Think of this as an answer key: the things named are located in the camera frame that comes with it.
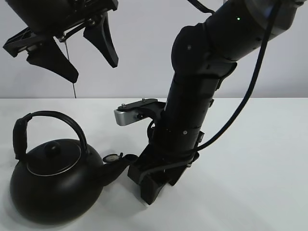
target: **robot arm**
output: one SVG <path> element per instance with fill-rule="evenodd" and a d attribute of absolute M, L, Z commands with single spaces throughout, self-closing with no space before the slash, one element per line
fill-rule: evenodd
<path fill-rule="evenodd" d="M 154 120 L 155 127 L 148 129 L 149 145 L 128 171 L 148 204 L 155 201 L 164 185 L 175 185 L 199 157 L 191 150 L 202 141 L 200 129 L 214 93 L 235 70 L 236 61 L 261 46 L 276 2 L 228 0 L 204 23 L 184 27 L 172 49 L 175 74 L 166 104 L 151 113 L 146 109 L 159 104 L 147 100 L 115 111 L 117 121 L 131 123 L 147 116 Z M 269 39 L 291 26 L 303 2 L 283 1 Z"/>
<path fill-rule="evenodd" d="M 117 55 L 106 19 L 107 11 L 117 8 L 117 0 L 6 1 L 29 26 L 5 44 L 4 48 L 12 56 L 27 50 L 31 64 L 75 82 L 77 71 L 69 61 L 63 61 L 65 57 L 52 37 L 64 41 L 85 27 L 86 39 L 116 66 Z M 154 202 L 164 185 L 175 185 L 199 157 L 192 150 L 202 141 L 204 133 L 200 129 L 214 93 L 234 71 L 236 62 L 261 46 L 277 1 L 228 0 L 204 23 L 184 27 L 172 48 L 175 74 L 167 102 L 144 99 L 115 110 L 116 121 L 122 126 L 147 117 L 155 123 L 154 128 L 153 123 L 148 127 L 148 146 L 128 171 L 128 176 L 140 185 L 141 197 L 148 204 Z M 306 0 L 280 1 L 269 39 L 291 26 L 297 8 Z M 41 9 L 34 12 L 37 6 Z"/>

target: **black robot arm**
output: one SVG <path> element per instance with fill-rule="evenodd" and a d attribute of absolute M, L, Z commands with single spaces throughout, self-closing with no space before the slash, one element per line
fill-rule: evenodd
<path fill-rule="evenodd" d="M 200 129 L 205 115 L 215 91 L 235 70 L 236 62 L 286 31 L 303 3 L 304 0 L 228 0 L 204 23 L 184 27 L 178 34 L 171 55 L 174 78 L 166 104 L 151 113 L 157 115 L 155 118 L 144 109 L 158 102 L 143 100 L 115 110 L 120 125 L 146 117 L 155 123 L 155 127 L 151 123 L 148 128 L 149 145 L 128 171 L 128 176 L 140 185 L 145 202 L 153 203 L 167 183 L 175 185 L 199 157 L 196 150 L 204 135 Z M 271 16 L 272 25 L 265 38 Z"/>

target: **kettle lid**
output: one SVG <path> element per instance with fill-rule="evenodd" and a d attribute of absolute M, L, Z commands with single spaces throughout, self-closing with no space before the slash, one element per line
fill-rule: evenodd
<path fill-rule="evenodd" d="M 54 176 L 72 168 L 81 157 L 80 147 L 70 140 L 50 141 L 26 154 L 28 170 L 38 176 Z"/>

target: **handle grip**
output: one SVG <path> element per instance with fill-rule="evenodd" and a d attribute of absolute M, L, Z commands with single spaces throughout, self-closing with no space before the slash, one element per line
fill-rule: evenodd
<path fill-rule="evenodd" d="M 16 160 L 23 160 L 26 153 L 27 144 L 27 125 L 28 122 L 24 119 L 18 119 L 13 129 L 13 148 Z"/>

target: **black kettle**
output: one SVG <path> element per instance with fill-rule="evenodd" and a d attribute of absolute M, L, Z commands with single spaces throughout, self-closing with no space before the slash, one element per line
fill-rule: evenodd
<path fill-rule="evenodd" d="M 27 149 L 27 124 L 35 116 L 55 117 L 67 123 L 79 140 L 50 141 Z M 137 156 L 109 155 L 103 161 L 87 144 L 81 127 L 70 117 L 55 111 L 27 114 L 16 121 L 13 147 L 19 160 L 10 194 L 25 218 L 41 224 L 61 224 L 85 213 L 97 200 L 103 186 L 114 181 Z"/>

